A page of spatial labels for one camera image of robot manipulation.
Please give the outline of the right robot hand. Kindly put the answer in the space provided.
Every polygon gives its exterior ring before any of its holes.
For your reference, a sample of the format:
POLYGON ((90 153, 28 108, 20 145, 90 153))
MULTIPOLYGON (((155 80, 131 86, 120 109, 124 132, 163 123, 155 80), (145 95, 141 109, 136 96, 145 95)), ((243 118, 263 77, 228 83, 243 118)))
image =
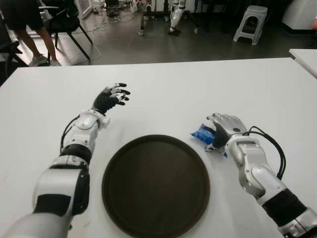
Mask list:
POLYGON ((215 126, 215 138, 212 144, 206 146, 205 151, 217 150, 224 153, 226 143, 235 135, 247 132, 245 125, 236 116, 213 113, 207 117, 215 126))

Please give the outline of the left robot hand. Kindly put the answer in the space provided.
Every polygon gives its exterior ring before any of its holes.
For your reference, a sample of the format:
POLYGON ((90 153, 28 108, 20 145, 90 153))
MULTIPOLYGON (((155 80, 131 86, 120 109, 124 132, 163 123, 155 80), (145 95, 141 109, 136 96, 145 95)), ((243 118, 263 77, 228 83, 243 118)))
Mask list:
POLYGON ((127 86, 125 83, 115 83, 107 86, 94 100, 92 109, 105 115, 106 112, 116 105, 124 106, 127 97, 131 93, 124 88, 127 86))

